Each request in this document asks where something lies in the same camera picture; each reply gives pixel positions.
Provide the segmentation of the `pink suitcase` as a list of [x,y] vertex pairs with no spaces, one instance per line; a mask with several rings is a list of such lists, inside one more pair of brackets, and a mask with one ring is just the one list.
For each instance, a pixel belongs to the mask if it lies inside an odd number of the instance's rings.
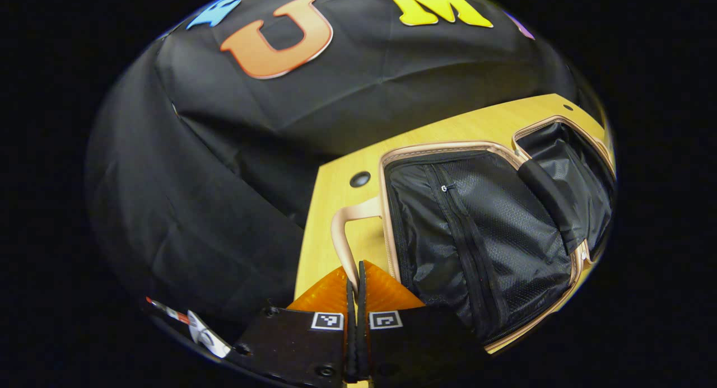
[[520,339],[571,298],[604,250],[616,171],[586,126],[552,116],[490,141],[424,143],[379,159],[379,194],[334,214],[351,283],[347,222],[380,217],[392,276],[456,312],[487,352]]

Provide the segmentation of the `black backdrop cloth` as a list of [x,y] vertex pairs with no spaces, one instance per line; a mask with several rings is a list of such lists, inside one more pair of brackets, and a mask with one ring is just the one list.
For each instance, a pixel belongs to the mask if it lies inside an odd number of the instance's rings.
[[469,111],[604,105],[492,0],[213,0],[118,79],[88,143],[93,230],[126,288],[218,326],[289,303],[319,166]]

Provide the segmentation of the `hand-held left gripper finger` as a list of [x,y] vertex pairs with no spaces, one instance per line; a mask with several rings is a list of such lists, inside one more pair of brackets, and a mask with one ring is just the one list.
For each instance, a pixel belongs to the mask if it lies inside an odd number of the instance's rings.
[[487,350],[453,310],[425,306],[379,266],[359,265],[357,368],[370,386],[459,386]]
[[287,308],[262,309],[235,342],[235,363],[289,386],[343,386],[352,306],[351,282],[338,267]]

